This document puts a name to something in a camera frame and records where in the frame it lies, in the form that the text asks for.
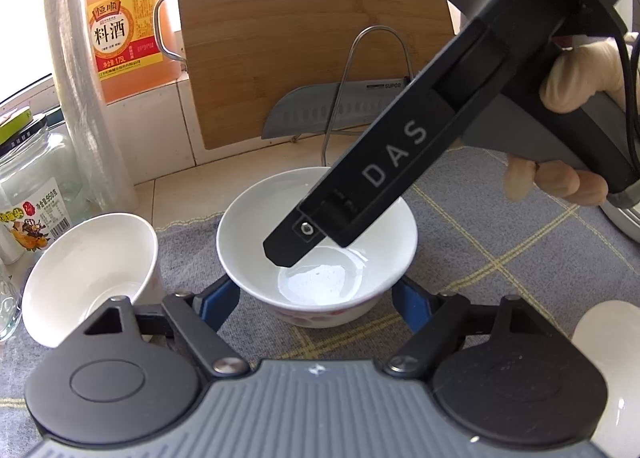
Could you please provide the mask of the gloved right hand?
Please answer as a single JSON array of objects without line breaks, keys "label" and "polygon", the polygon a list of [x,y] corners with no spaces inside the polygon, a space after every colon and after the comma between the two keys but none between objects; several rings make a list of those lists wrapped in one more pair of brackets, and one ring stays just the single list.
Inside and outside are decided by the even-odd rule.
[{"label": "gloved right hand", "polygon": [[[620,52],[610,38],[566,49],[542,83],[539,96],[548,110],[567,114],[604,92],[619,107],[625,106]],[[503,177],[506,198],[524,199],[533,187],[571,204],[597,207],[608,196],[608,185],[599,175],[577,170],[562,161],[534,163],[510,155]]]}]

